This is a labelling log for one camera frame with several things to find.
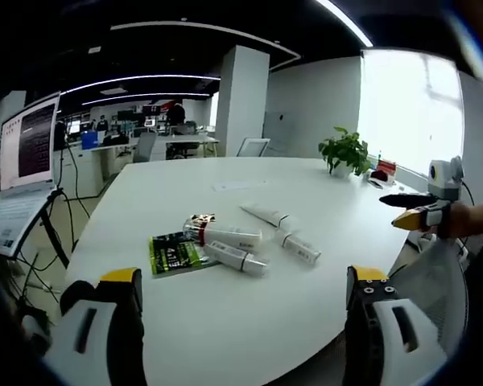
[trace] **office desk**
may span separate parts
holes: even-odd
[[[165,143],[165,144],[172,144],[172,143],[199,143],[203,147],[203,154],[204,157],[206,156],[206,146],[209,143],[213,144],[213,152],[215,154],[215,157],[218,157],[218,151],[217,151],[217,143],[218,140],[215,138],[208,137],[207,135],[204,134],[195,134],[195,135],[169,135],[166,137],[160,136],[157,137],[155,140],[155,146],[158,145],[158,143]]]
[[[129,138],[129,143],[122,143],[120,145],[109,145],[109,146],[97,146],[93,147],[92,149],[88,149],[89,151],[101,151],[101,150],[110,150],[110,149],[118,149],[122,147],[134,147],[138,144],[139,138]]]
[[[246,189],[213,190],[247,182]],[[144,367],[148,384],[261,385],[297,367],[344,328],[349,265],[388,272],[407,232],[403,212],[360,178],[328,175],[325,162],[300,158],[196,158],[127,165],[93,212],[70,260],[67,284],[92,283],[112,269],[142,270]],[[217,265],[154,279],[150,236],[178,232],[192,214],[274,229],[244,212],[253,200],[299,217],[322,251],[311,267],[267,240],[265,277]]]

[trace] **blue box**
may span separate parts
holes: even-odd
[[[92,149],[98,146],[98,132],[86,131],[80,135],[82,141],[82,150]]]

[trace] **ceiling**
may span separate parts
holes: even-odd
[[[431,51],[470,72],[433,1],[335,2],[374,45]],[[271,67],[295,59],[293,53],[300,59],[288,65],[359,55],[362,47],[347,27],[314,0],[31,0],[1,2],[0,8],[0,97],[22,89],[27,90],[27,101],[125,76],[219,76],[223,56],[236,44],[268,52]],[[128,23],[183,20],[229,28],[270,43],[184,25],[111,31],[112,26]],[[101,50],[89,54],[91,47]],[[118,85],[129,94],[212,94],[219,82],[171,78],[103,84],[64,95],[61,108],[82,109],[83,102],[106,98],[100,91]]]

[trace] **ceiling light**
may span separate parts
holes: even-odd
[[[374,45],[370,41],[369,38],[363,33],[363,31],[353,22],[349,16],[344,14],[344,12],[335,6],[329,0],[316,0],[319,4],[323,5],[325,8],[328,9],[333,15],[335,15],[343,24],[345,24],[356,36],[360,41],[363,43],[365,47],[373,47]]]
[[[135,97],[161,97],[161,96],[169,96],[169,95],[178,95],[178,96],[186,96],[186,97],[209,97],[209,94],[203,93],[196,93],[196,92],[153,92],[150,94],[133,94],[133,95],[123,95],[123,96],[114,96],[112,98],[105,98],[105,99],[98,99],[96,101],[85,102],[82,105],[91,105],[93,103],[98,102],[106,102],[112,101],[115,99],[123,99],[123,98],[135,98]]]
[[[102,49],[101,46],[91,47],[90,49],[88,49],[88,53],[89,54],[96,54],[97,52],[100,52],[101,49]]]
[[[100,91],[100,94],[115,95],[115,94],[123,94],[125,92],[127,92],[127,90],[125,90],[124,88],[116,87],[116,88],[110,88],[109,90],[102,90]]]
[[[206,80],[220,80],[218,76],[198,76],[198,75],[140,75],[140,76],[127,76],[125,78],[117,78],[110,80],[103,80],[102,82],[95,82],[90,84],[85,84],[84,86],[71,88],[68,91],[63,91],[61,95],[68,94],[70,92],[78,91],[83,88],[98,86],[99,84],[106,84],[112,82],[121,82],[123,80],[133,80],[133,79],[147,79],[147,78],[183,78],[183,79],[206,79]]]

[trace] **green package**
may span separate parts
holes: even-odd
[[[152,274],[156,277],[217,264],[205,257],[202,250],[182,232],[151,237],[149,250]]]

